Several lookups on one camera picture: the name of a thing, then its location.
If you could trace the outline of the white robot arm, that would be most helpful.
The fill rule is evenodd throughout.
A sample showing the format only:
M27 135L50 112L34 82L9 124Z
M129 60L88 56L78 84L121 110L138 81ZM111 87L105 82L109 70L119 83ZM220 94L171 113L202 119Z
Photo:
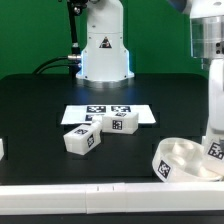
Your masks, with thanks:
M190 18L191 56L209 67L209 118L205 143L224 141L224 0L167 0ZM119 0L87 0L87 44L77 78L100 87L132 78L123 44Z

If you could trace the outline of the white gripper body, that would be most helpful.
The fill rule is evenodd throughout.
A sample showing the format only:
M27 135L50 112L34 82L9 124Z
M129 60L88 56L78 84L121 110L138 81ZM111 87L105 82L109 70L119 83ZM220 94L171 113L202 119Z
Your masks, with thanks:
M205 143L212 140L224 140L224 59L214 59L209 69Z

